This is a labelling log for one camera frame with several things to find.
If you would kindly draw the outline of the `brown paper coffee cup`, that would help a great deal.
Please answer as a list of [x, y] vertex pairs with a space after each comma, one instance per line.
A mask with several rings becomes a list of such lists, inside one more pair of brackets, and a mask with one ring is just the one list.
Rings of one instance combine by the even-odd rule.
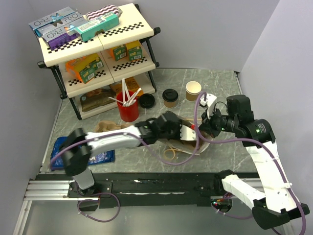
[[164, 105], [167, 108], [173, 108], [177, 104], [178, 92], [174, 89], [166, 89], [162, 93], [162, 98], [164, 100]]

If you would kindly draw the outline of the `black plastic cup lid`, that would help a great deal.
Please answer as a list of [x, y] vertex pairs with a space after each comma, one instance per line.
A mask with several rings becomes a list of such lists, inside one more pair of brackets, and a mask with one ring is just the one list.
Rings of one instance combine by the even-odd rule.
[[163, 100], [167, 102], [175, 102], [178, 96], [178, 92], [174, 89], [166, 89], [162, 93]]

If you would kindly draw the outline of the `brown pulp cup carrier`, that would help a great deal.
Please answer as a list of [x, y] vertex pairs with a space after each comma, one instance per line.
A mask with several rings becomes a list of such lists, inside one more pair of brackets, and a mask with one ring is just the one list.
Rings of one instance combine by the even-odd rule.
[[132, 126], [132, 124], [124, 123], [124, 124], [118, 125], [113, 121], [103, 120], [97, 124], [95, 132], [101, 133], [101, 132], [108, 132], [108, 131], [114, 131], [114, 130], [121, 130], [129, 126]]

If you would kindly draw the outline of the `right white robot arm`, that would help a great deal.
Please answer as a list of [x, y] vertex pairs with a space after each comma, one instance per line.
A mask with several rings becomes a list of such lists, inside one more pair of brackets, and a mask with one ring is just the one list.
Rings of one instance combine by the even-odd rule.
[[294, 194], [291, 183], [283, 170], [273, 129], [265, 119], [255, 119], [250, 99], [243, 95], [232, 95], [226, 99], [225, 115], [216, 108], [217, 98], [201, 92], [196, 107], [205, 108], [200, 126], [195, 127], [199, 138], [208, 143], [220, 132], [235, 134], [235, 139], [219, 141], [219, 144], [242, 142], [252, 158], [263, 191], [250, 186], [231, 170], [217, 175], [214, 191], [219, 195], [230, 193], [240, 199], [252, 211], [256, 223], [264, 230], [272, 229], [301, 218], [302, 229], [306, 231], [305, 216], [310, 213], [308, 205], [301, 203]]

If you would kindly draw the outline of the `brown paper cups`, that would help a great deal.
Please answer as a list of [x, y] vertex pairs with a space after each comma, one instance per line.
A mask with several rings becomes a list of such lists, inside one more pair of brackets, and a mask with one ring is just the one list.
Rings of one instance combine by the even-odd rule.
[[201, 84], [197, 81], [190, 81], [186, 84], [185, 87], [186, 93], [186, 99], [188, 101], [195, 101], [198, 98], [198, 95], [200, 94], [202, 87]]

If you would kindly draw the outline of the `black coffee cup lids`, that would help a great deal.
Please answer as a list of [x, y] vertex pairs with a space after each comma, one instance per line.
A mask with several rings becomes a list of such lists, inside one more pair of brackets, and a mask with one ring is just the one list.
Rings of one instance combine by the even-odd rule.
[[143, 94], [139, 98], [139, 104], [142, 108], [150, 109], [155, 104], [155, 98], [152, 94]]

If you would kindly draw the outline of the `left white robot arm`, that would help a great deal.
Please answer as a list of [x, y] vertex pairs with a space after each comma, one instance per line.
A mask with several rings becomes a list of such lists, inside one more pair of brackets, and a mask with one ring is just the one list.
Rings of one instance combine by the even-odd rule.
[[181, 140], [183, 120], [173, 112], [140, 121], [124, 129], [107, 132], [84, 133], [82, 128], [73, 131], [60, 146], [66, 175], [86, 197], [96, 193], [97, 185], [88, 168], [90, 157], [120, 148], [134, 148], [154, 144], [158, 140]]

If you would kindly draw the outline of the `brown paper takeout bag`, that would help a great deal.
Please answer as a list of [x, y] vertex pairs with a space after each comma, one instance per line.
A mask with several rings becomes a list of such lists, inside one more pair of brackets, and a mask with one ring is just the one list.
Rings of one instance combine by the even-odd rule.
[[[194, 129], [194, 122], [192, 119], [186, 119], [186, 118], [182, 118], [182, 119], [183, 119], [183, 121], [182, 121], [183, 124], [190, 127], [191, 129]], [[209, 136], [207, 133], [205, 133], [204, 131], [200, 131], [200, 132], [206, 139], [213, 140], [213, 138], [211, 136]], [[204, 142], [201, 138], [199, 141], [200, 141], [199, 147], [198, 147], [198, 150], [197, 150], [195, 155], [200, 155], [200, 153], [205, 151], [208, 148], [208, 146], [210, 145], [210, 143]], [[191, 155], [192, 152], [194, 151], [195, 146], [196, 146], [196, 140], [178, 141], [178, 140], [162, 139], [162, 140], [159, 140], [159, 142], [161, 142], [167, 146], [167, 149], [164, 150], [164, 152], [163, 152], [163, 159], [170, 161], [170, 162], [173, 162], [174, 160], [178, 159], [178, 153], [179, 152]]]

